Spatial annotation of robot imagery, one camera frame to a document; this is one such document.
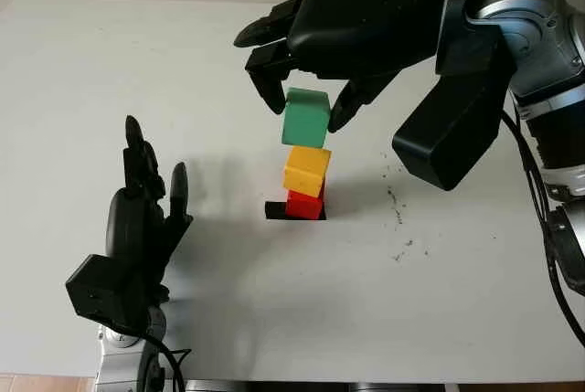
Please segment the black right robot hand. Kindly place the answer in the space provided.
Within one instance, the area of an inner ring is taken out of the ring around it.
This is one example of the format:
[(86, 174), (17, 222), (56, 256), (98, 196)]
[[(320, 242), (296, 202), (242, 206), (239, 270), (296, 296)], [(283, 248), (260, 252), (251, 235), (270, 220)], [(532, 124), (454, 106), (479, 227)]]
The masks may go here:
[(433, 56), (444, 0), (286, 0), (234, 40), (251, 48), (245, 65), (267, 106), (283, 112), (291, 71), (345, 82), (333, 105), (337, 132), (405, 68)]

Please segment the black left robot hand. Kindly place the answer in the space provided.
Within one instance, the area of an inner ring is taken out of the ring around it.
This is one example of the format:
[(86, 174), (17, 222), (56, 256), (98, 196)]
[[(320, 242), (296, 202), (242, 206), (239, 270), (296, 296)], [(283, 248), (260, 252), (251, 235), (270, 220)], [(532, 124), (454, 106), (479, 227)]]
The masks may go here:
[(178, 163), (172, 173), (170, 212), (159, 205), (165, 183), (158, 173), (153, 146), (144, 139), (139, 122), (125, 119), (127, 147), (122, 151), (125, 186), (113, 196), (106, 231), (106, 255), (138, 272), (145, 297), (160, 305), (169, 301), (163, 285), (165, 268), (193, 217), (188, 215), (186, 165)]

